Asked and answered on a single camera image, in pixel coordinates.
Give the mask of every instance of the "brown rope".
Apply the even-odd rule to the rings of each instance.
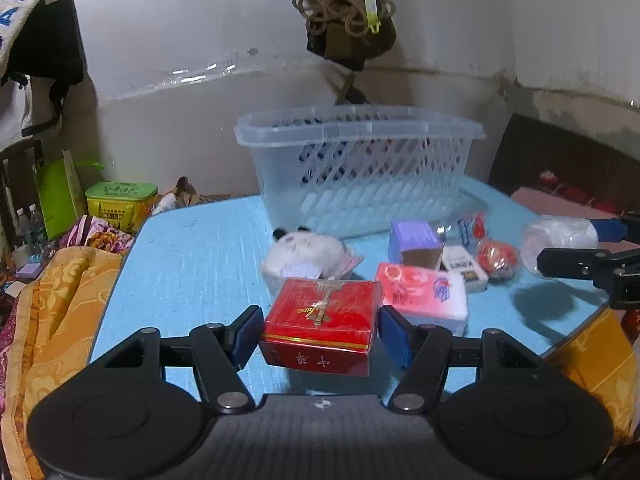
[[[378,17],[382,21],[387,16],[396,13],[393,0],[376,0],[378,3]],[[367,11],[364,0],[293,0],[293,6],[306,19],[306,30],[314,36],[326,31],[328,22],[340,21],[344,23],[347,34],[354,38],[366,36]]]

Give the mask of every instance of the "plastic bottle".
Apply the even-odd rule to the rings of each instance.
[[[24,214],[24,209],[20,208],[17,211],[18,213],[18,228],[16,229],[16,234],[24,241],[26,245],[31,249],[33,253],[34,250],[34,237],[33,237],[33,226],[29,219]]]
[[[567,216],[541,216],[525,229],[520,256],[535,276],[538,255],[546,248],[596,249],[598,242],[619,242],[625,227],[618,220],[588,220]]]
[[[44,226],[44,217],[38,211],[35,204],[29,206],[31,211],[31,225],[33,226],[33,238],[36,245],[36,253],[40,254],[42,248],[47,244],[47,230]]]
[[[478,244],[486,237],[483,212],[450,216],[430,222],[431,229],[444,244],[462,245],[470,254],[475,254]]]

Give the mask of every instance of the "green tin lid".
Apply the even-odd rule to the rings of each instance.
[[[102,200],[131,200],[140,202],[158,192],[156,184],[142,184],[138,182],[98,182],[84,194],[87,198]]]

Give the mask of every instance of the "small white package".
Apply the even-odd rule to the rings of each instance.
[[[445,245],[442,266],[449,272],[459,272],[465,280],[467,292],[482,292],[489,277],[462,245]]]

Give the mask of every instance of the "red packet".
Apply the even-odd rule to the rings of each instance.
[[[369,375],[379,282],[287,278],[264,320],[260,351],[274,366]]]

